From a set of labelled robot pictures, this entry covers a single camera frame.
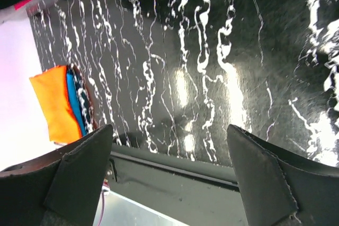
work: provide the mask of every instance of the pink cable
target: pink cable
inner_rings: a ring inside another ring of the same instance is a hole
[[[104,217],[104,210],[105,210],[105,196],[104,196],[104,192],[101,192],[101,199],[102,199],[101,214],[100,214],[100,219],[99,219],[99,223],[97,224],[97,226],[100,226],[102,218]]]

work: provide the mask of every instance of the black marble surface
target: black marble surface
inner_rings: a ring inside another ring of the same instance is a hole
[[[232,123],[339,166],[339,0],[67,0],[31,24],[119,143],[228,166]]]

